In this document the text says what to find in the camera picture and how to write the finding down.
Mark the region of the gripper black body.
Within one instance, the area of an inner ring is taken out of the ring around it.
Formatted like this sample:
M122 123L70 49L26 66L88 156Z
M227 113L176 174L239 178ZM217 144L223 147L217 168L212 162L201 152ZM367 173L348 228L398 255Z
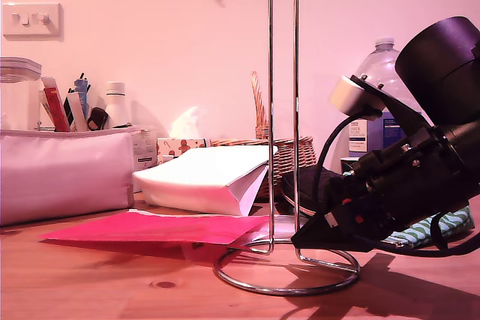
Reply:
M380 240L479 194L479 128L420 129L352 165L349 233Z

